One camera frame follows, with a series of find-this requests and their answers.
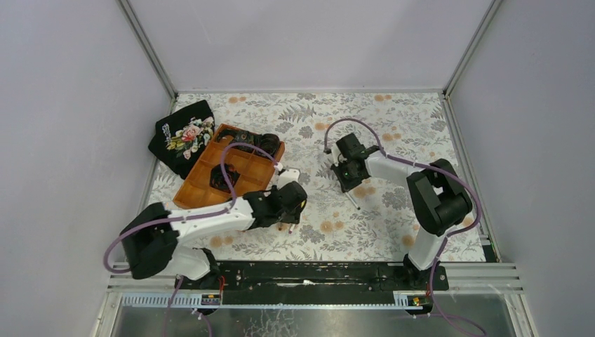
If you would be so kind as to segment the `white marker red tip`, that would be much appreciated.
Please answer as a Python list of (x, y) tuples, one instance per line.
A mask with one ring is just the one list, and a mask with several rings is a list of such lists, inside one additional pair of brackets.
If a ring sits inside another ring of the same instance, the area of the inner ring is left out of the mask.
[(355, 198), (353, 198), (353, 196), (349, 192), (346, 192), (345, 195), (348, 198), (348, 200), (350, 200), (350, 202), (354, 205), (355, 209), (359, 211), (361, 207), (359, 206)]

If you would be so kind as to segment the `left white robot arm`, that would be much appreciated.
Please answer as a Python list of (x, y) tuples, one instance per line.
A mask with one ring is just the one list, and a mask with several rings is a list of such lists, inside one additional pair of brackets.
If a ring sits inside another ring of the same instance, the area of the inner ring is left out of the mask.
[(133, 279), (147, 279), (165, 269), (203, 279), (214, 272), (216, 261), (209, 250), (193, 249), (190, 242), (223, 232), (297, 224), (306, 204), (307, 193), (295, 181), (197, 209), (168, 210), (157, 202), (125, 226), (119, 242)]

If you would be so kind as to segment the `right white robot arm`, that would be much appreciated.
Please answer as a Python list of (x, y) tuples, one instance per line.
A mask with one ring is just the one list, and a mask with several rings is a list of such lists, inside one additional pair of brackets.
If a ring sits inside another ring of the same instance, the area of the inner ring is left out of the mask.
[(472, 198), (445, 159), (429, 165), (397, 159), (377, 145), (365, 147), (353, 133), (325, 146), (324, 152), (332, 156), (330, 169), (344, 193), (369, 178), (407, 188), (420, 229), (403, 261), (416, 270), (434, 264), (451, 228), (472, 212)]

